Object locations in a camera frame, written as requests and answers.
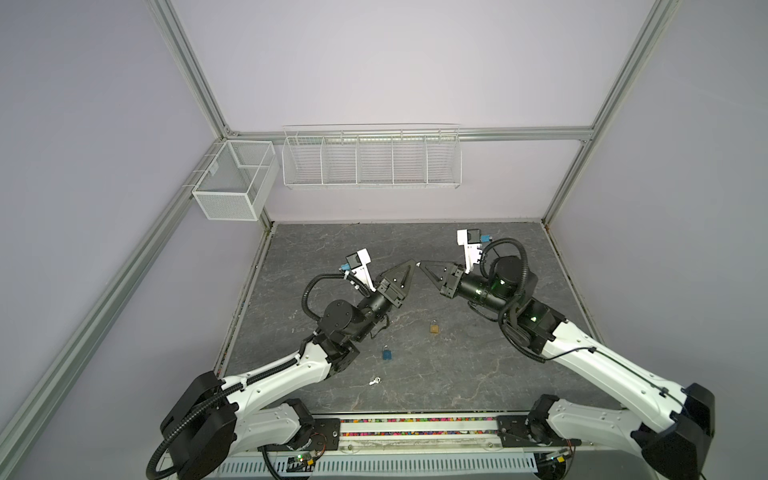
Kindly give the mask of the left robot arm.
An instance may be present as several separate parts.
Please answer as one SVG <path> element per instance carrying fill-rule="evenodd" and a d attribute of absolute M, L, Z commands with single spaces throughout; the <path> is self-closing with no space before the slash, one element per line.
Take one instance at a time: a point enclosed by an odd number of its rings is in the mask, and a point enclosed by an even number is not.
<path fill-rule="evenodd" d="M 358 304 L 338 299 L 318 314 L 309 306 L 315 276 L 301 304 L 315 323 L 296 352 L 254 370 L 220 378 L 198 375 L 160 424 L 162 441 L 145 469 L 149 479 L 202 479 L 233 453 L 271 445 L 302 447 L 311 440 L 314 419 L 291 393 L 345 370 L 358 356 L 358 343 L 390 324 L 389 313 L 407 298 L 418 265 L 408 260 L 382 273 L 370 287 L 352 271 L 330 274 L 357 286 Z"/>

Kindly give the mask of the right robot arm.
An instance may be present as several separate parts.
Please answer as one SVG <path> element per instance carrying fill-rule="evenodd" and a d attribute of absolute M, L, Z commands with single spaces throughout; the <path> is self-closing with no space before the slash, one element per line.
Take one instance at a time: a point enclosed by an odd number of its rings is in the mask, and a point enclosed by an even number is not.
<path fill-rule="evenodd" d="M 538 300 L 538 278 L 519 240 L 462 245 L 462 265 L 417 264 L 440 294 L 466 300 L 524 357 L 568 368 L 621 406 L 601 409 L 543 395 L 526 418 L 532 441 L 595 443 L 638 456 L 666 479 L 703 478 L 715 436 L 715 396 L 710 390 L 698 383 L 684 387 L 651 373 Z"/>

